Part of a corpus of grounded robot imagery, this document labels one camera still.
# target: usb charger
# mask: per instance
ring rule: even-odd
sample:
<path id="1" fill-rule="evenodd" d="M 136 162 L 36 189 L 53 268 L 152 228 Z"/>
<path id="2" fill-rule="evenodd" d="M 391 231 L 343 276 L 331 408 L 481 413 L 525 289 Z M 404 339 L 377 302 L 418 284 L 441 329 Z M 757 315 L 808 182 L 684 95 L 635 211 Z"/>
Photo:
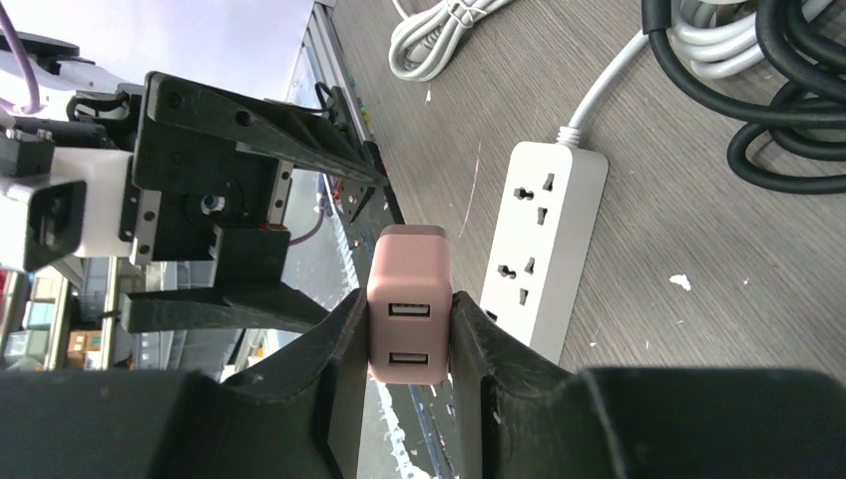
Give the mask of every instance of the usb charger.
<path id="1" fill-rule="evenodd" d="M 437 384 L 447 375 L 452 307 L 450 248 L 439 227 L 386 228 L 367 282 L 370 373 L 392 384 Z"/>

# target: floor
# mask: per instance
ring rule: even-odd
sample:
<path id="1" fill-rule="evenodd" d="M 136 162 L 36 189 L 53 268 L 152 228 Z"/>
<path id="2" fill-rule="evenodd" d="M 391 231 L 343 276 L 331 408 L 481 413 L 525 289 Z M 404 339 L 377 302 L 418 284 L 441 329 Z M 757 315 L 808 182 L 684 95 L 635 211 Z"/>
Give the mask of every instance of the floor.
<path id="1" fill-rule="evenodd" d="M 638 2 L 515 1 L 427 84 L 388 68 L 399 21 L 390 0 L 338 3 L 334 24 L 403 213 L 447 229 L 454 285 L 478 299 L 511 150 L 554 138 L 639 28 Z M 826 17 L 846 39 L 843 4 Z M 782 82 L 760 67 L 718 88 L 765 101 Z M 693 104 L 649 52 L 614 88 L 587 126 L 584 147 L 612 165 L 562 366 L 790 365 L 846 381 L 846 216 L 835 211 L 846 198 L 738 180 L 723 156 L 737 127 Z M 784 171 L 817 171 L 777 148 L 761 154 Z"/>

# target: white power strip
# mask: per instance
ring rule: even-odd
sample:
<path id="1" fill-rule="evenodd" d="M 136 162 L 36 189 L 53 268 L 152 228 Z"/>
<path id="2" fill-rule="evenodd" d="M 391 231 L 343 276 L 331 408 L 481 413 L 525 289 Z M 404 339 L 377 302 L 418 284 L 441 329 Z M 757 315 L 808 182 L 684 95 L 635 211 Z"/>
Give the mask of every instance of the white power strip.
<path id="1" fill-rule="evenodd" d="M 511 154 L 480 306 L 558 363 L 600 207 L 608 159 L 562 145 Z"/>

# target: black cable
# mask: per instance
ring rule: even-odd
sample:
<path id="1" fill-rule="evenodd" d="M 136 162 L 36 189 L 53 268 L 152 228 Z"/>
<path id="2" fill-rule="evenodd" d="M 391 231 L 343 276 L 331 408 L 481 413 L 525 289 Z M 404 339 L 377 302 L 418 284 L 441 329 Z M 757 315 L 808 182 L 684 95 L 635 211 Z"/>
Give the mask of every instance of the black cable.
<path id="1" fill-rule="evenodd" d="M 68 102 L 68 106 L 65 107 L 65 114 L 68 116 L 69 121 L 76 122 L 79 121 L 79 117 L 77 117 L 77 107 L 80 105 L 88 107 L 96 112 L 111 112 L 123 107 L 128 99 L 129 94 L 126 92 L 121 92 L 121 94 L 110 100 L 97 100 L 94 98 L 80 98 L 79 96 L 74 96 L 71 98 L 71 101 Z"/>
<path id="2" fill-rule="evenodd" d="M 846 143 L 824 142 L 798 129 L 846 129 L 846 47 L 814 31 L 802 15 L 802 2 L 760 2 L 755 30 L 765 58 L 788 82 L 769 105 L 742 102 L 715 92 L 684 68 L 670 46 L 670 2 L 642 0 L 643 30 L 658 64 L 683 92 L 700 105 L 749 124 L 728 145 L 732 171 L 759 187 L 797 195 L 846 193 L 846 175 L 794 177 L 765 170 L 749 161 L 746 150 L 769 133 L 791 154 L 825 162 L 846 162 Z M 802 55 L 816 61 L 811 63 Z"/>
<path id="3" fill-rule="evenodd" d="M 306 113 L 329 113 L 338 103 L 338 99 L 335 98 L 335 95 L 332 93 L 332 89 L 323 82 L 317 82 L 314 84 L 314 93 L 317 94 L 317 101 L 320 102 L 320 108 L 306 108 L 300 106 L 293 107 Z"/>

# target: gray cable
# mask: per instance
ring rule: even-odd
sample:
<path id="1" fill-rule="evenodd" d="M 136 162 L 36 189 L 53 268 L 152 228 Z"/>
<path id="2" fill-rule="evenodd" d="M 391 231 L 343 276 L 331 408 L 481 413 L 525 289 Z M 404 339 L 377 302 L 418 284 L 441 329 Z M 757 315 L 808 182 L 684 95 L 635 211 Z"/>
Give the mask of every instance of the gray cable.
<path id="1" fill-rule="evenodd" d="M 569 148 L 578 148 L 582 135 L 582 125 L 588 115 L 602 98 L 605 91 L 611 86 L 620 73 L 637 57 L 640 50 L 649 43 L 649 38 L 643 32 L 637 32 L 631 40 L 620 50 L 608 66 L 600 73 L 600 76 L 582 98 L 576 107 L 576 111 L 570 117 L 570 122 L 558 131 L 556 143 Z"/>
<path id="2" fill-rule="evenodd" d="M 391 35 L 391 71 L 410 82 L 432 80 L 446 68 L 467 30 L 512 1 L 442 0 L 425 12 L 408 15 L 399 1 L 393 0 L 403 21 Z"/>

